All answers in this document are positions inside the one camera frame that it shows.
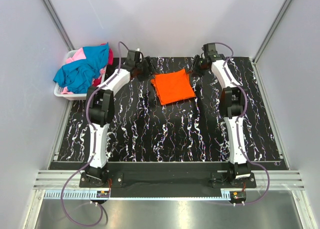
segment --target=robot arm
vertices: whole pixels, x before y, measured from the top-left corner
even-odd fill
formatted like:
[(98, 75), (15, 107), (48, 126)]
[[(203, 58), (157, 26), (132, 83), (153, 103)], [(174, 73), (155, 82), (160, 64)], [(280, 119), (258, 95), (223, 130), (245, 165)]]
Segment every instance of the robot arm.
[[(117, 69), (110, 78), (98, 87), (91, 86), (88, 89), (85, 107), (88, 107), (88, 116), (93, 126), (89, 124), (90, 154), (88, 161), (90, 161), (90, 165), (85, 168), (86, 176), (101, 180), (103, 183), (108, 180), (105, 149), (109, 125), (115, 116), (114, 96), (132, 78), (137, 77), (138, 80), (143, 81), (153, 73), (154, 68), (150, 57), (144, 58), (139, 49), (129, 50), (121, 69)], [(89, 100), (98, 88), (100, 90), (92, 100)]]
[[(191, 66), (194, 76), (203, 76), (204, 70), (211, 71), (218, 78), (222, 87), (222, 94), (219, 103), (219, 112), (224, 117), (230, 144), (230, 157), (228, 178), (230, 182), (247, 180), (251, 175), (250, 164), (247, 162), (242, 153), (245, 148), (243, 134), (243, 118), (239, 117), (244, 110), (244, 95), (238, 88), (240, 84), (233, 77), (228, 65), (225, 63), (226, 58), (222, 54), (218, 54), (214, 43), (203, 46), (204, 58), (196, 55)], [(93, 177), (102, 182), (108, 179), (107, 174), (107, 156), (105, 152), (106, 137), (109, 124), (115, 115), (114, 95), (124, 85), (130, 82), (134, 77), (144, 80), (153, 74), (153, 65), (149, 57), (143, 58), (139, 51), (129, 51), (125, 64), (106, 82), (98, 87), (104, 87), (94, 95), (89, 106), (89, 117), (96, 128), (90, 125), (90, 155), (93, 160), (85, 169), (85, 173), (89, 177)], [(87, 93), (87, 101), (90, 95), (97, 87), (90, 87)], [(94, 151), (94, 136), (96, 132), (96, 145)]]
[(205, 44), (202, 49), (203, 58), (199, 55), (194, 57), (191, 66), (192, 75), (201, 77), (204, 75), (204, 70), (211, 69), (222, 87), (219, 113), (224, 118), (230, 146), (230, 169), (227, 175), (231, 183), (245, 182), (251, 176), (251, 165), (244, 155), (246, 150), (243, 117), (240, 115), (244, 111), (245, 98), (240, 89), (241, 85), (230, 72), (225, 56), (218, 54), (215, 43)]

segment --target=folded orange towel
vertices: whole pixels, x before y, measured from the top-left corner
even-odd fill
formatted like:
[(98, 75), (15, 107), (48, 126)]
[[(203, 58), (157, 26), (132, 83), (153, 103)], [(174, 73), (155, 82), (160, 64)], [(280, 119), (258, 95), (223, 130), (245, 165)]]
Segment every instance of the folded orange towel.
[(194, 98), (196, 95), (189, 82), (189, 74), (182, 69), (177, 72), (156, 74), (151, 80), (161, 105)]

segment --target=white wall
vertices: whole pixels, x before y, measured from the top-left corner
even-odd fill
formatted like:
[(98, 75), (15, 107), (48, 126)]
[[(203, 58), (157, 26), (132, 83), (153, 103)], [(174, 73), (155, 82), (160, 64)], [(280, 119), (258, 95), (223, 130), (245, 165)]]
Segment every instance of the white wall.
[(258, 61), (292, 169), (320, 225), (319, 0), (294, 0)]
[[(51, 0), (76, 48), (121, 40), (150, 56), (186, 57), (220, 41), (253, 57), (284, 0)], [(227, 49), (219, 51), (229, 54)]]
[(52, 79), (67, 52), (41, 0), (0, 0), (0, 227), (21, 228), (65, 101)]

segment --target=white basket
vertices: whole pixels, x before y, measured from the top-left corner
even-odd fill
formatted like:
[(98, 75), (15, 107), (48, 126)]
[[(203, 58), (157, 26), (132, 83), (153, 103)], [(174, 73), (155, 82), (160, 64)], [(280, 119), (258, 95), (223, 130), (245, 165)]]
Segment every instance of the white basket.
[[(74, 56), (74, 54), (77, 52), (78, 50), (71, 50), (69, 51), (64, 59), (63, 59), (63, 65), (66, 64), (66, 60), (68, 58), (72, 58)], [(102, 79), (101, 81), (103, 82), (105, 79), (105, 74), (102, 75)], [(69, 101), (76, 101), (76, 100), (85, 100), (86, 97), (87, 97), (87, 94), (86, 93), (82, 93), (82, 94), (61, 94), (61, 92), (63, 91), (63, 88), (59, 86), (58, 83), (55, 84), (55, 87), (54, 87), (54, 95), (57, 96), (57, 97), (62, 97), (62, 98), (66, 98), (68, 99)]]

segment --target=black table surface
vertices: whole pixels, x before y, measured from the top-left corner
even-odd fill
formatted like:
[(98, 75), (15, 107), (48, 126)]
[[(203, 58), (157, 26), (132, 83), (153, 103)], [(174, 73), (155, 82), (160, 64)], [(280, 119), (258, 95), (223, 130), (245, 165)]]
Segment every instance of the black table surface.
[[(191, 66), (191, 57), (155, 57), (157, 73)], [(114, 60), (111, 74), (118, 64)], [(254, 161), (278, 162), (280, 156), (248, 57), (234, 57), (228, 66), (244, 88), (248, 108), (243, 121), (247, 155)], [(107, 133), (109, 162), (223, 162), (229, 158), (226, 123), (219, 114), (222, 88), (215, 75), (191, 77), (195, 98), (162, 106), (150, 80), (132, 80), (115, 96), (115, 117)], [(90, 130), (84, 118), (85, 101), (72, 103), (58, 161), (85, 162)]]

